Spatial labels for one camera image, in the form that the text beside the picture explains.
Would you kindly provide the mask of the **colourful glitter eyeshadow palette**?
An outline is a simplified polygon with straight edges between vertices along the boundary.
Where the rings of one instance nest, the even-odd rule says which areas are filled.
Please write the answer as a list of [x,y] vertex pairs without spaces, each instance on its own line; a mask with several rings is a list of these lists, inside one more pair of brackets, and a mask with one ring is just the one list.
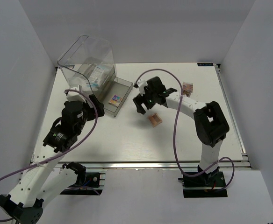
[[122,102],[122,97],[114,95],[110,100],[109,104],[118,107],[120,103]]

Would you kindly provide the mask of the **four-pan brown eyeshadow palette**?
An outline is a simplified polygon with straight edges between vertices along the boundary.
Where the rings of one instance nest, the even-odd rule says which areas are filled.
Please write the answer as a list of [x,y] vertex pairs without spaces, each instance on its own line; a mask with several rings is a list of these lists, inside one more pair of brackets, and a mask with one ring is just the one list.
[[150,121],[150,123],[152,124],[153,127],[156,127],[157,125],[162,123],[162,119],[160,118],[160,116],[157,113],[154,113],[154,114],[148,116],[148,120]]

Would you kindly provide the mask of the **white cotton pad pack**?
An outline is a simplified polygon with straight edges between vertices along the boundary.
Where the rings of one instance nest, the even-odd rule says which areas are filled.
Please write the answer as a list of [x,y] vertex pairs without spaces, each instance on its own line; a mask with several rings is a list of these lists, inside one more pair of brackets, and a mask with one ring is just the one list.
[[97,84],[84,77],[73,77],[68,82],[69,86],[80,85],[81,89],[87,91],[98,91]]
[[101,67],[95,67],[89,77],[89,81],[95,87],[100,87],[106,79],[105,69]]

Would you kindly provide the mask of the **clear acrylic drawer organizer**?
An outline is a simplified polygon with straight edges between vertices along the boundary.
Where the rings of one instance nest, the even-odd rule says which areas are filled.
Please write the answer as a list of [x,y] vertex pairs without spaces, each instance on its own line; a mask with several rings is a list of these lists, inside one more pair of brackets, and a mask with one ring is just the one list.
[[117,76],[109,41],[80,35],[57,60],[68,85],[79,85],[84,94],[94,94],[106,113],[117,116],[133,83]]

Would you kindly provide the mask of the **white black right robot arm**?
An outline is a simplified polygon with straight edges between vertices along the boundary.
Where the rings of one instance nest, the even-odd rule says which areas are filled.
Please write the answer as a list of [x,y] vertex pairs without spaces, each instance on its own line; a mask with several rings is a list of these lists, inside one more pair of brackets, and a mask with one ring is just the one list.
[[159,77],[153,77],[148,81],[137,80],[134,87],[139,94],[133,98],[136,111],[145,114],[155,104],[169,109],[175,109],[177,114],[183,113],[193,119],[196,134],[201,141],[201,160],[196,174],[181,173],[186,177],[198,177],[203,186],[209,186],[215,180],[218,172],[219,152],[223,140],[226,138],[230,127],[216,101],[204,103],[185,97],[178,93],[177,89],[167,89]]

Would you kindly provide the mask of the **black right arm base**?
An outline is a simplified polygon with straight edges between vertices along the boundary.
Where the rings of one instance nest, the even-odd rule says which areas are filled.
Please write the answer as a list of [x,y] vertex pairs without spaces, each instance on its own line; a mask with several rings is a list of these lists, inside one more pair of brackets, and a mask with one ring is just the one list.
[[197,168],[197,172],[186,172],[187,176],[182,174],[182,177],[178,178],[178,181],[182,183],[184,198],[221,198],[228,196],[225,177],[218,165],[210,173],[195,176],[203,171],[199,166]]

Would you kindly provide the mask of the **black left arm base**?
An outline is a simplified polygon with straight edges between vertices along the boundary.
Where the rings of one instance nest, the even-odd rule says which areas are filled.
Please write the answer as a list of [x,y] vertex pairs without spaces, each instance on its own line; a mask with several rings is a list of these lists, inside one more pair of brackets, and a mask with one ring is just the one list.
[[86,168],[76,162],[64,163],[60,168],[60,173],[64,169],[74,171],[77,179],[75,183],[64,189],[61,195],[100,196],[102,194],[106,173]]

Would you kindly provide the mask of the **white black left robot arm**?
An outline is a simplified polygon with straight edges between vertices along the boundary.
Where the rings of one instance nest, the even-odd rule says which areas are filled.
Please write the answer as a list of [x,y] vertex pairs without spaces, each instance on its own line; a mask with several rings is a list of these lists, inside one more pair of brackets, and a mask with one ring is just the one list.
[[86,168],[79,163],[63,165],[62,171],[48,181],[54,167],[78,140],[86,122],[104,116],[104,105],[96,96],[68,99],[43,140],[32,168],[6,195],[0,195],[0,207],[21,224],[36,224],[46,205],[68,187],[81,187],[86,182]]

